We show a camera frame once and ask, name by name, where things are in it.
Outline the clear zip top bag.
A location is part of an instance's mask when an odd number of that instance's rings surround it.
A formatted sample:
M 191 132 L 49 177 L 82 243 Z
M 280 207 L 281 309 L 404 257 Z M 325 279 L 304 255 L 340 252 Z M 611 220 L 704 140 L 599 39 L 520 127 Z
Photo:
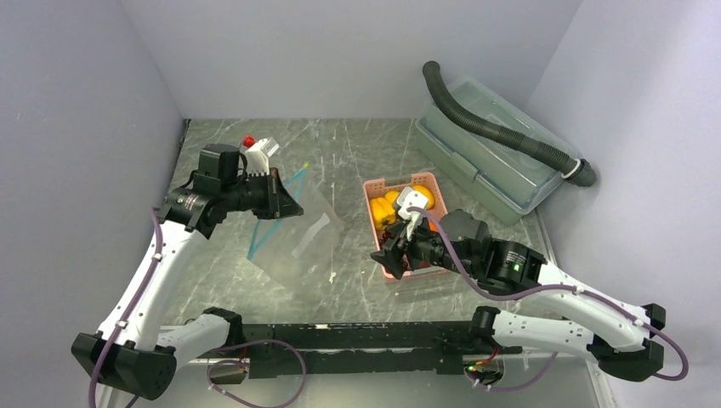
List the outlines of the clear zip top bag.
M 343 222 L 304 166 L 284 186 L 303 208 L 300 216 L 259 220 L 247 260 L 272 280 L 296 293 L 322 293 L 332 284 L 333 253 Z

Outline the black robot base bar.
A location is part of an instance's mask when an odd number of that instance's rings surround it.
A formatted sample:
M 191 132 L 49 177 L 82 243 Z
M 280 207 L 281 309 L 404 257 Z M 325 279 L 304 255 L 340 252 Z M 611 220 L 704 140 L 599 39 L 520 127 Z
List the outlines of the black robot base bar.
M 234 349 L 202 358 L 242 357 L 252 379 L 284 375 L 432 371 L 460 375 L 476 357 L 520 354 L 472 337 L 467 321 L 246 324 Z

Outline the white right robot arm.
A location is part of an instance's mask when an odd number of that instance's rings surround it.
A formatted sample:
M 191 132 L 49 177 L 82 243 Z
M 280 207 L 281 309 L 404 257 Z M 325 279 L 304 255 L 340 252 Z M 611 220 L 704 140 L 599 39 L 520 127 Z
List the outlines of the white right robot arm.
M 546 349 L 583 358 L 630 382 L 659 376 L 665 349 L 653 337 L 665 325 L 663 307 L 626 305 L 586 288 L 541 253 L 492 237 L 485 222 L 463 210 L 424 219 L 411 235 L 408 226 L 391 225 L 370 255 L 395 279 L 426 263 L 459 274 L 489 300 L 524 301 L 552 313 L 536 317 L 479 306 L 468 330 L 476 351 Z

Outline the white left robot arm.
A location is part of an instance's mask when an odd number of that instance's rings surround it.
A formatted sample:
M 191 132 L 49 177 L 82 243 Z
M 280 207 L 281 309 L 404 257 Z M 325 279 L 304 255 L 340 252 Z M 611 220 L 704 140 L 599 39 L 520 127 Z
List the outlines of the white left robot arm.
M 98 404 L 99 385 L 132 400 L 156 400 L 191 360 L 213 351 L 231 357 L 248 345 L 242 317 L 226 309 L 206 309 L 169 332 L 162 332 L 162 318 L 190 261 L 230 213 L 250 212 L 259 220 L 303 214 L 270 165 L 278 148 L 272 138 L 208 144 L 188 179 L 151 211 L 153 234 L 128 287 L 99 328 L 71 345 L 90 377 L 89 406 Z

